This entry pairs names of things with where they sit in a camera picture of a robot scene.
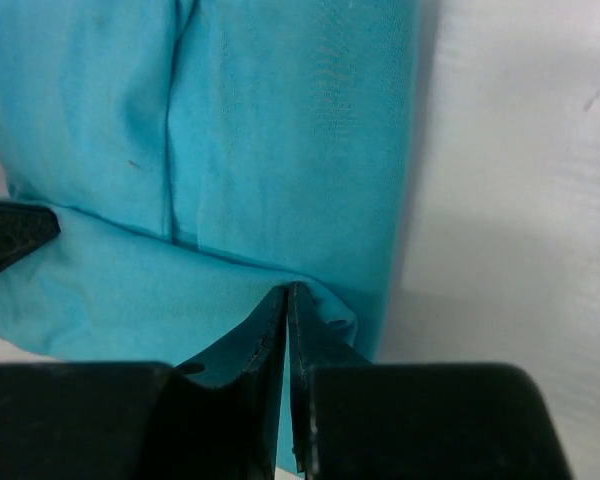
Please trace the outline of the turquoise t shirt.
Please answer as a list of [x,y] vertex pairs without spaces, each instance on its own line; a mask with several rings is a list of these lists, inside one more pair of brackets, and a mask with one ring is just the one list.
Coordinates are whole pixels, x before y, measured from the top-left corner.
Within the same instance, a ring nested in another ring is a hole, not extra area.
[[0,166],[61,232],[0,273],[0,479],[202,479],[177,366],[275,287],[371,355],[415,1],[0,1]]

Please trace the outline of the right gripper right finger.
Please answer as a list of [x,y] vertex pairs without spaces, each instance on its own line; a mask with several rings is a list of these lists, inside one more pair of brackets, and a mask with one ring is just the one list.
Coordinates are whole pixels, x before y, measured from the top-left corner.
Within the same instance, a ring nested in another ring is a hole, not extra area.
[[309,472],[310,373],[313,367],[370,365],[320,317],[308,287],[288,290],[287,325],[290,356],[290,409],[297,470]]

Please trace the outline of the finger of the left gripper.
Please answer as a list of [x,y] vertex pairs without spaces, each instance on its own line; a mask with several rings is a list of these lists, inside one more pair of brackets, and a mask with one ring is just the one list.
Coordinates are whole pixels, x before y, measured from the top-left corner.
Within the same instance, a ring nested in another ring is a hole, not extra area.
[[0,273],[60,232],[57,217],[49,208],[0,201]]

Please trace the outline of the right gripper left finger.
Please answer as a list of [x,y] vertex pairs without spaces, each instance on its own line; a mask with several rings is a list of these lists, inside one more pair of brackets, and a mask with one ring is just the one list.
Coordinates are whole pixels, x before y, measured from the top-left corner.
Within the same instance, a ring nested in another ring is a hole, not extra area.
[[177,366],[196,389],[193,453],[211,479],[275,477],[286,349],[286,289]]

